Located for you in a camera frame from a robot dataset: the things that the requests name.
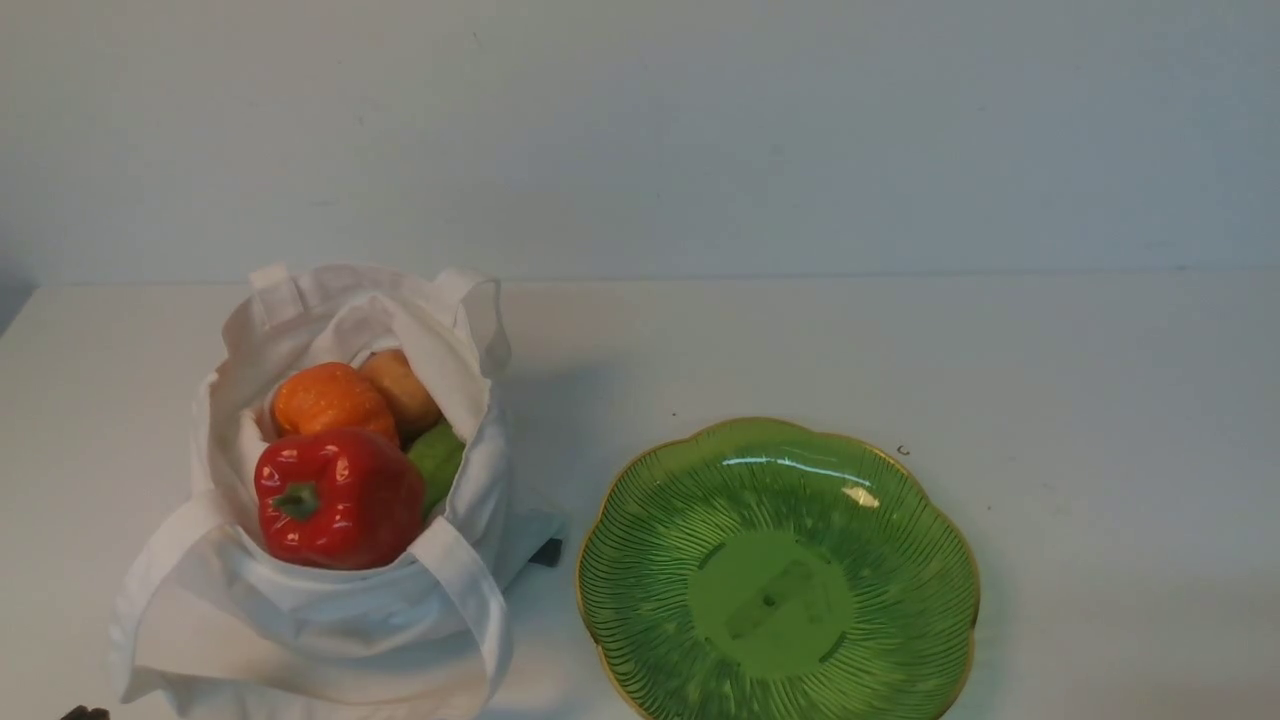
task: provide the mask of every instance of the green fruit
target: green fruit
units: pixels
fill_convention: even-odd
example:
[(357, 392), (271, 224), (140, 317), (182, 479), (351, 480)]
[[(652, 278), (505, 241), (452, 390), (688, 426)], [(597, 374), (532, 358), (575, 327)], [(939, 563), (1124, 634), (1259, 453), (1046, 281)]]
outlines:
[(453, 428), (440, 420), (422, 437), (413, 441), (408, 448), (408, 459), (422, 474), (426, 483), (426, 498), (422, 501), (422, 516), (426, 518), (438, 502), (449, 495), (453, 478), (462, 465), (462, 441), (453, 434)]

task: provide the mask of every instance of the potato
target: potato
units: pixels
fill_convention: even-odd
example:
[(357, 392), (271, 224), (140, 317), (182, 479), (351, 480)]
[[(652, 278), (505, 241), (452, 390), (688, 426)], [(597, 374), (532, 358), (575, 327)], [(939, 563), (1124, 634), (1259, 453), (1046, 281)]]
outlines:
[(412, 441), (440, 421), (440, 406), (413, 374), (402, 350), (370, 355), (360, 374), (387, 400), (402, 441)]

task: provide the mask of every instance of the table surface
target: table surface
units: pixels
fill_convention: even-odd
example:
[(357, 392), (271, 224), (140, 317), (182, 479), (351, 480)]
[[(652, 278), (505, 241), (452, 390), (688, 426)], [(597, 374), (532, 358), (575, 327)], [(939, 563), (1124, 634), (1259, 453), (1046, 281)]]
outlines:
[[(46, 287), (0, 338), (6, 715), (122, 707), (111, 597), (187, 495), (236, 286)], [(774, 415), (897, 452), (982, 569), (952, 719), (1263, 717), (1280, 706), (1280, 272), (515, 283), (520, 480), (572, 518), (509, 591), (490, 720), (635, 717), (573, 559), (637, 452)]]

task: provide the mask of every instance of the glass plate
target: glass plate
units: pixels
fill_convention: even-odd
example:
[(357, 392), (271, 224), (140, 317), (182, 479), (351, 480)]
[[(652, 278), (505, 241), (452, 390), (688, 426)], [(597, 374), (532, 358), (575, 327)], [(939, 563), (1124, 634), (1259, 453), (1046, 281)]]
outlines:
[(937, 720), (978, 616), (969, 546), (902, 465), (764, 418), (631, 462), (577, 589), (607, 673), (653, 720)]

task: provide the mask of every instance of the white cloth bag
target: white cloth bag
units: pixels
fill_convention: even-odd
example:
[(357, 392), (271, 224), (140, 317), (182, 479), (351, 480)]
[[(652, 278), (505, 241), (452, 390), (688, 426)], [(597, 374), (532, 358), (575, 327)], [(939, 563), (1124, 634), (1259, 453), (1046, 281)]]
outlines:
[[(508, 514), (506, 415), (490, 378), (509, 359), (498, 283), (445, 270), (434, 282), (383, 268), (329, 265), (291, 277), (270, 266), (223, 327), (227, 360), (193, 407), (192, 497), (151, 537), (125, 575), (110, 626), (109, 670), (122, 702), (161, 691), (243, 720), (462, 720), (493, 697), (511, 660), (500, 587), (561, 530), (550, 511)], [(488, 336), (480, 342), (481, 336)], [(275, 387), (325, 361), (358, 365), (401, 347), (466, 443), (448, 497), (392, 565), (365, 571), (301, 568), (270, 557), (257, 527), (253, 466), (274, 430)], [(468, 629), (480, 648), (484, 697), (425, 693), (343, 703), (270, 682), (138, 665), (143, 615), (175, 579), (256, 634), (305, 656), (372, 657)]]

